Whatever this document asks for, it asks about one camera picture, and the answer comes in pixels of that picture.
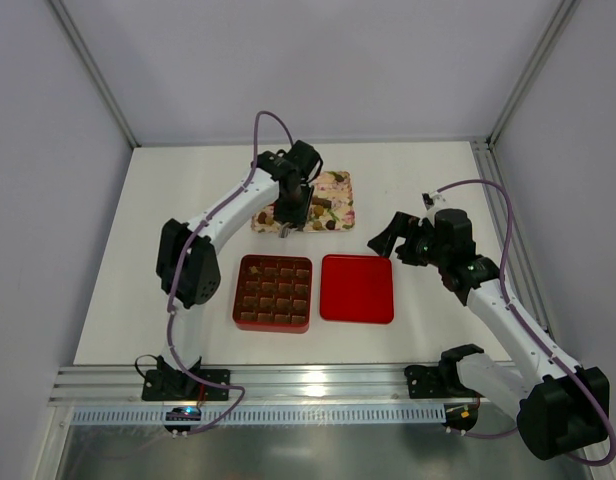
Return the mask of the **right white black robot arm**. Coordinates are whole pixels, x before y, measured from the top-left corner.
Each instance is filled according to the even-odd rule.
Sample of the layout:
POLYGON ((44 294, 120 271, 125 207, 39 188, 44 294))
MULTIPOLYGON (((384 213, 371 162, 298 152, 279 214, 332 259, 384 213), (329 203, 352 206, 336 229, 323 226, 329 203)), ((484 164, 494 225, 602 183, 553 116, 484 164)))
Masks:
POLYGON ((398 212, 368 246, 381 257, 395 254, 407 265, 436 267, 444 286, 494 334, 515 372, 474 346, 466 347, 464 356, 447 351, 443 358, 460 387, 481 394, 514 419, 535 457, 548 460, 606 442, 606 456, 587 465, 605 466, 615 459, 607 377, 566 354, 508 293, 500 269, 477 254, 465 211, 432 209, 423 218, 398 212))

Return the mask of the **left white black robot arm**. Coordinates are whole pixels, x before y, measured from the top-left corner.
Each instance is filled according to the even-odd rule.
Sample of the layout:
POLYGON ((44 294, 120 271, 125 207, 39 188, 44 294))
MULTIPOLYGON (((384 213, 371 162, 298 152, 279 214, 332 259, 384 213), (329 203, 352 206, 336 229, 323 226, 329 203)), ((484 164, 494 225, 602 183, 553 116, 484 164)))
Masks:
POLYGON ((247 175, 235 189, 200 216, 187 222, 171 219, 161 231, 156 273, 168 294, 167 353, 156 360, 153 380, 144 385, 164 399, 187 399, 197 379, 190 371, 200 365, 195 354, 184 361, 174 349, 177 313, 208 302, 219 288, 218 256, 230 238, 258 211, 271 205, 281 234, 307 223, 314 193, 312 183, 323 159, 315 148, 296 141, 289 151, 257 153, 247 175))

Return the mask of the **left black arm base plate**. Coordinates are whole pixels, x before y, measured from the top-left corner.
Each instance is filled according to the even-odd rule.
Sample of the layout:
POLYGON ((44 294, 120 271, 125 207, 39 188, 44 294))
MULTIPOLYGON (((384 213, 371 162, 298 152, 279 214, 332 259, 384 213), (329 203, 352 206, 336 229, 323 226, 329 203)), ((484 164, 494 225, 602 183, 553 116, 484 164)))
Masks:
POLYGON ((149 370, 142 388, 141 399, 148 402, 227 401, 227 389, 200 384, 183 372, 149 370))

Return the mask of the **metal tongs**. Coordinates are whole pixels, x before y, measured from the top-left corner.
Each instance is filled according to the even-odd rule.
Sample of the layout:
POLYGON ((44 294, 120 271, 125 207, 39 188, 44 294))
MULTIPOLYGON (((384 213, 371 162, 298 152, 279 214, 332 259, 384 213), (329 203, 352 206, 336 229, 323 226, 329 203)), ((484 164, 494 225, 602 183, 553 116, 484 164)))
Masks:
POLYGON ((302 227, 298 227, 290 223, 285 223, 280 227, 278 237, 281 239, 285 239, 295 232, 302 232, 302 227))

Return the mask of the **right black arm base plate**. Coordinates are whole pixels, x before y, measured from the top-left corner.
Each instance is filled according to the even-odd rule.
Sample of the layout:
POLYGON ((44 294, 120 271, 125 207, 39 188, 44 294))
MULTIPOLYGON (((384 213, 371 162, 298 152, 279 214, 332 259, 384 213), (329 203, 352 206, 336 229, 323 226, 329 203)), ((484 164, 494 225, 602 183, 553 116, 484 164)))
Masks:
POLYGON ((410 399, 473 398, 474 390, 460 381, 455 367, 409 365, 404 369, 410 399))

